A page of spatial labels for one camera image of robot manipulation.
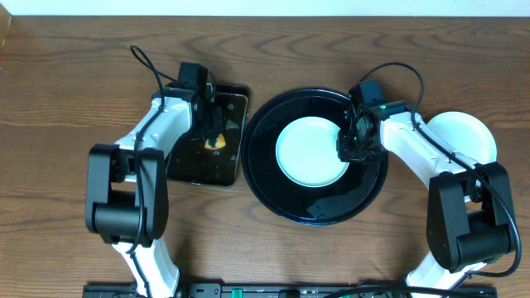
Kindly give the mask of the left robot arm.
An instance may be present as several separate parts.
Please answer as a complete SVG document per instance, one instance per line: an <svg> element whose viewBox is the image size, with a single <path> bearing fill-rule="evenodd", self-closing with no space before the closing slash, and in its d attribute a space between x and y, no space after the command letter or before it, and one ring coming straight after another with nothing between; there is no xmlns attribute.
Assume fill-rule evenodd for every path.
<svg viewBox="0 0 530 298"><path fill-rule="evenodd" d="M147 114L113 144L89 151L85 223L124 258L136 296L173 297L180 271L166 241L167 164L188 137L216 137L219 108L211 83L168 84Z"/></svg>

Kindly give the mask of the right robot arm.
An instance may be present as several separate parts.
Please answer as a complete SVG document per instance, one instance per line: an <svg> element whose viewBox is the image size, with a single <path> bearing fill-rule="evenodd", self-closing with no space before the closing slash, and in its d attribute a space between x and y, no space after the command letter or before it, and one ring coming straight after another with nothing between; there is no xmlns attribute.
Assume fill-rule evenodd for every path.
<svg viewBox="0 0 530 298"><path fill-rule="evenodd" d="M338 135L342 161L398 156L428 189L429 252L406 277L429 296L449 296L465 279L487 276L484 266L513 252L514 273L522 242L507 171L496 161L480 164L436 135L406 102L352 103Z"/></svg>

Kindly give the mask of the light blue plate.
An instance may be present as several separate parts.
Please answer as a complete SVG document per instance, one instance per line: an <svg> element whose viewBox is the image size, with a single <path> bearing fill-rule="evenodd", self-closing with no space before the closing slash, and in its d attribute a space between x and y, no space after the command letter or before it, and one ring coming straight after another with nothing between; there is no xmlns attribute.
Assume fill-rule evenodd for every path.
<svg viewBox="0 0 530 298"><path fill-rule="evenodd" d="M478 118L462 112L445 112L432 118L427 126L458 152L478 163L497 161L493 134Z"/></svg>
<svg viewBox="0 0 530 298"><path fill-rule="evenodd" d="M336 182L349 167L338 157L339 130L335 123L320 117L298 118L285 126L275 146L282 173L309 188Z"/></svg>

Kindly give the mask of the green and yellow sponge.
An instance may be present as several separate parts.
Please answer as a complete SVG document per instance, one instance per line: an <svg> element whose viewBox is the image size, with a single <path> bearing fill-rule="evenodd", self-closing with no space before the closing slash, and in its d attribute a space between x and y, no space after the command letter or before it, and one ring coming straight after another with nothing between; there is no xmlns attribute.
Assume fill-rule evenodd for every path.
<svg viewBox="0 0 530 298"><path fill-rule="evenodd" d="M226 146L226 141L223 134L219 134L216 138L209 138L205 141L205 149L216 151Z"/></svg>

